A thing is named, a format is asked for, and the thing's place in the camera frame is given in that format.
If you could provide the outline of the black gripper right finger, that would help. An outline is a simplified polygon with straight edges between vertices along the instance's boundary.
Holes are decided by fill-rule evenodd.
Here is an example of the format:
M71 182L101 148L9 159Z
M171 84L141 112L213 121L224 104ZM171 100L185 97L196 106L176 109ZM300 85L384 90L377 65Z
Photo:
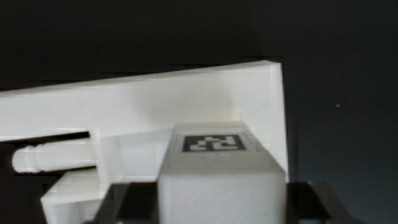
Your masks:
M363 224L327 183L290 182L286 195L284 224Z

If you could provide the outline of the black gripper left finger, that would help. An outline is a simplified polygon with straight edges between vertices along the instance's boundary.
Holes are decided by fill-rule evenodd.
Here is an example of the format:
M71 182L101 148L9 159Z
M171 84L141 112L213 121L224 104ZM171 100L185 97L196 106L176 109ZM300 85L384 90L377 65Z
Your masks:
M87 224L160 224L157 183L117 183L110 186Z

